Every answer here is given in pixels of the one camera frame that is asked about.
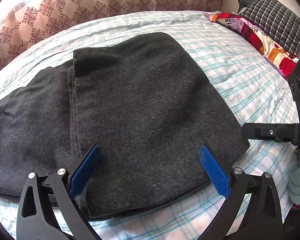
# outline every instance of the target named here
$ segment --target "screw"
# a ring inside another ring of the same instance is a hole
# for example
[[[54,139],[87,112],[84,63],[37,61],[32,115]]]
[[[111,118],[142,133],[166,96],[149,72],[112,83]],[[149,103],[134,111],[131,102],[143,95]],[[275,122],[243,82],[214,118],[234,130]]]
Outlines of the screw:
[[[61,169],[59,169],[58,170],[58,175],[63,175],[63,174],[65,174],[66,173],[66,169],[64,169],[64,168],[61,168]]]
[[[265,176],[267,177],[267,178],[271,178],[272,177],[272,175],[271,175],[271,173],[270,172],[265,172]]]
[[[35,173],[34,172],[29,173],[29,175],[28,175],[29,179],[33,179],[34,177],[35,177]]]
[[[240,175],[242,174],[242,170],[240,168],[234,168],[234,173]]]

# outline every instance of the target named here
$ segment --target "gray fleece fabric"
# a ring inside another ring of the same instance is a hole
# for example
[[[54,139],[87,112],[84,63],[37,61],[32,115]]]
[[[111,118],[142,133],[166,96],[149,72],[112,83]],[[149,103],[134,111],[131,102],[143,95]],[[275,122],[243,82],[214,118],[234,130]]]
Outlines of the gray fleece fabric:
[[[206,144],[226,164],[249,147],[233,113],[169,35],[74,51],[0,101],[0,193],[20,195],[29,172],[68,167],[92,145],[101,162],[76,201],[88,220],[166,204],[209,178]]]

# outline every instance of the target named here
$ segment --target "mattress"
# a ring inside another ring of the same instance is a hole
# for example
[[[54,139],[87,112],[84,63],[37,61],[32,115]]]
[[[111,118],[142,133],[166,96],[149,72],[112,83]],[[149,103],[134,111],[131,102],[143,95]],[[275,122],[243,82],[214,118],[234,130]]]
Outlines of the mattress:
[[[86,22],[57,33],[35,44],[0,71],[0,99],[26,86],[40,70],[72,59],[74,49],[113,46],[153,32],[169,34],[189,53],[241,125],[298,122],[287,81],[239,34],[211,23],[199,11],[139,12]],[[293,151],[290,143],[250,140],[250,148],[234,165],[248,174],[272,173],[283,221],[292,206],[287,185]],[[237,230],[249,197],[246,195],[229,233]],[[90,224],[103,239],[196,239],[223,201],[224,197],[210,184],[169,206]],[[18,203],[0,197],[0,221],[14,238],[17,209]],[[54,212],[61,229],[71,233],[61,212]]]

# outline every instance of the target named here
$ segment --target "white and blue checkered sheet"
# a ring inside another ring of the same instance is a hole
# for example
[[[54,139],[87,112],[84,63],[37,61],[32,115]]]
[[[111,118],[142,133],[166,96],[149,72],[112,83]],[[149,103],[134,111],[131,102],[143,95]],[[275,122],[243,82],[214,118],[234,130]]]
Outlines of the white and blue checkered sheet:
[[[153,32],[169,34],[190,54],[241,125],[245,122],[298,122],[287,81],[240,35],[211,23],[198,11],[133,13],[90,21],[62,31],[30,47],[0,71],[0,99],[26,86],[40,70],[73,58],[74,49],[112,46]],[[250,140],[250,145],[235,166],[254,175],[264,171],[272,173],[284,220],[292,206],[287,184],[294,147],[290,143],[261,140]],[[210,184],[167,207],[91,225],[106,240],[196,239],[223,201],[224,197]],[[246,196],[230,233],[238,228],[248,201],[249,196]],[[17,208],[17,203],[0,197],[0,221],[14,237]],[[55,209],[55,214],[62,230],[69,233],[61,212]]]

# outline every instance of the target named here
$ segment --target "pillow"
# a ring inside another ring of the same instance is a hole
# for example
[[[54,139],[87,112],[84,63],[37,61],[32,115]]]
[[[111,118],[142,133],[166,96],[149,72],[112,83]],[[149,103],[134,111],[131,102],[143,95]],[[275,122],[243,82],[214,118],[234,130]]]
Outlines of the pillow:
[[[297,55],[300,18],[277,0],[254,0],[240,15],[257,25],[287,52]]]
[[[298,59],[286,52],[278,43],[267,36],[260,28],[242,16],[233,13],[208,13],[205,16],[212,22],[239,32],[261,55],[287,80],[296,67]]]

